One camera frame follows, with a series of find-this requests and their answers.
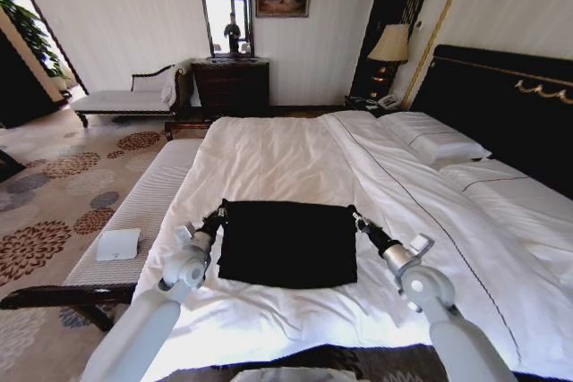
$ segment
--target wooden bed frame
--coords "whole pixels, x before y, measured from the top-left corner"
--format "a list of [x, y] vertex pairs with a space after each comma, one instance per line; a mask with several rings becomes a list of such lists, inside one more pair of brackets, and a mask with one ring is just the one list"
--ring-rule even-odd
[[412, 110], [573, 199], [573, 61], [439, 45]]

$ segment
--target white pillow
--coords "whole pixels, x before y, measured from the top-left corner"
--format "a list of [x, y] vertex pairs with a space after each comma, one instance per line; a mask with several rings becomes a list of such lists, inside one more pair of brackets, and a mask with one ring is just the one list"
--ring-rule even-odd
[[133, 77], [133, 91], [157, 91], [165, 86], [166, 77], [173, 75], [174, 66], [165, 69], [162, 73], [153, 76], [134, 76]]
[[422, 112], [397, 112], [378, 121], [428, 165], [441, 160], [485, 158], [492, 153], [466, 135]]
[[171, 92], [173, 91], [173, 86], [166, 84], [163, 89], [161, 90], [161, 101], [163, 103], [169, 104], [169, 100], [171, 99]]
[[573, 201], [497, 160], [447, 166], [440, 174], [472, 200], [573, 294]]

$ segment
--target black cloth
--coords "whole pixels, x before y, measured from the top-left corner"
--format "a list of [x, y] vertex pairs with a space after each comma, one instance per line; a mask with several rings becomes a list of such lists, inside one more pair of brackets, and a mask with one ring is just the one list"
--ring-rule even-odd
[[286, 201], [224, 204], [219, 277], [296, 289], [356, 282], [350, 208]]
[[229, 36], [229, 51], [231, 53], [239, 52], [239, 38], [241, 37], [241, 29], [236, 24], [228, 24], [225, 27], [223, 36]]

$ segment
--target potted plant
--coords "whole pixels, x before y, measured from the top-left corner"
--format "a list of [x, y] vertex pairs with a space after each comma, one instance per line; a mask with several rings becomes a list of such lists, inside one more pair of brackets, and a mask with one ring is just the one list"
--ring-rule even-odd
[[52, 78], [58, 89], [62, 90], [62, 83], [64, 85], [63, 89], [65, 89], [64, 74], [60, 68], [59, 59], [51, 51], [50, 45], [46, 40], [46, 33], [36, 24], [36, 21], [39, 21], [39, 17], [26, 8], [19, 6], [13, 0], [0, 0], [0, 5], [34, 56], [44, 67], [47, 76]]

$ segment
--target dresser drawer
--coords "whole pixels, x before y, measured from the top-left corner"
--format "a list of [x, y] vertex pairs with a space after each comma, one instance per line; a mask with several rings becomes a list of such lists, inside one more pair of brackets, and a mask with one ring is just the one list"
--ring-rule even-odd
[[213, 115], [248, 115], [269, 106], [269, 64], [193, 64], [201, 105]]

